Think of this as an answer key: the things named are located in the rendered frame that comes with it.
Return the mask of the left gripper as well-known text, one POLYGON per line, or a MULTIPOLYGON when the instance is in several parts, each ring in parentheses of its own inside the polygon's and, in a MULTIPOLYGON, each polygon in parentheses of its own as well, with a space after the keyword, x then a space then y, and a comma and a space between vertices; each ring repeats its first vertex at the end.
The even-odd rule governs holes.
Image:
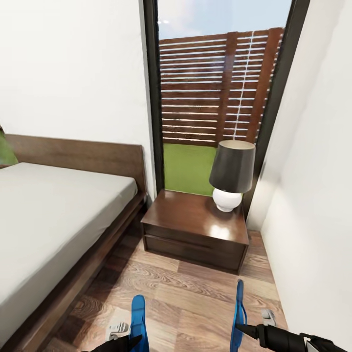
POLYGON ((118 339, 107 341, 106 343, 97 347, 99 352, 130 352, 140 341, 142 335, 130 338, 129 335, 118 337, 118 339))

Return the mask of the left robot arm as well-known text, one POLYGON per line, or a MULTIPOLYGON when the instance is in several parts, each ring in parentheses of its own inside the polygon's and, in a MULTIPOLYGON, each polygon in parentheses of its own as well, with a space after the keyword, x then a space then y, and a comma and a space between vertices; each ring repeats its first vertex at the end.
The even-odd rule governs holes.
POLYGON ((128 328, 129 325, 124 322, 109 323, 105 335, 106 343, 91 352, 130 352, 142 340, 142 335, 130 338, 129 335, 118 337, 116 334, 112 334, 127 332, 128 328))

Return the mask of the sandal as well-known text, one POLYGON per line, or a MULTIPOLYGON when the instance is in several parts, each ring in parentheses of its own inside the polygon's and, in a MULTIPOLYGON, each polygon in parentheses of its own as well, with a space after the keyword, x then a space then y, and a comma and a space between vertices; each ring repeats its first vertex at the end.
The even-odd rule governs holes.
POLYGON ((130 352, 150 352, 145 324, 145 299, 139 294, 132 299, 132 320, 129 336, 142 335, 142 340, 130 352))
POLYGON ((242 299, 243 299, 243 282, 239 281, 237 285, 235 312, 234 312, 234 319, 233 319, 232 332, 231 332, 230 352, 238 352, 238 348, 242 342, 243 332, 235 327, 235 324, 244 325, 242 311, 244 311, 245 325, 247 325, 247 315, 242 303, 242 299))

